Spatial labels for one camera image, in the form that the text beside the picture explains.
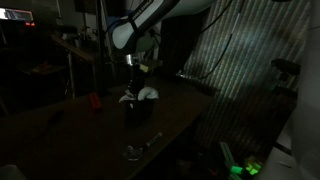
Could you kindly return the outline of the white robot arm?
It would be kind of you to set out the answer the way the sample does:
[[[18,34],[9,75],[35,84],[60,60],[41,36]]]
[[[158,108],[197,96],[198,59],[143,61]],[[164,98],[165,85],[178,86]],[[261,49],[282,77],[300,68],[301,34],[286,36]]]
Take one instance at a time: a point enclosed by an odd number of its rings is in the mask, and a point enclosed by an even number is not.
[[[143,0],[122,17],[111,33],[115,52],[120,55],[146,52],[156,44],[156,26],[161,23],[159,74],[177,80],[199,37],[203,18],[215,0]]]

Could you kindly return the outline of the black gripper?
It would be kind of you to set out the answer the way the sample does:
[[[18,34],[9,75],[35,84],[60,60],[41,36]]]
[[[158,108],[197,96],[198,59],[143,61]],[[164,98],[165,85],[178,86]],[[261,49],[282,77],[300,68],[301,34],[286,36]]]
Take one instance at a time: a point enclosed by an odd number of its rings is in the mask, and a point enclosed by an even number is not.
[[[134,54],[128,54],[126,55],[126,63],[130,72],[127,89],[131,94],[138,95],[145,87],[144,72],[140,69],[139,58]]]

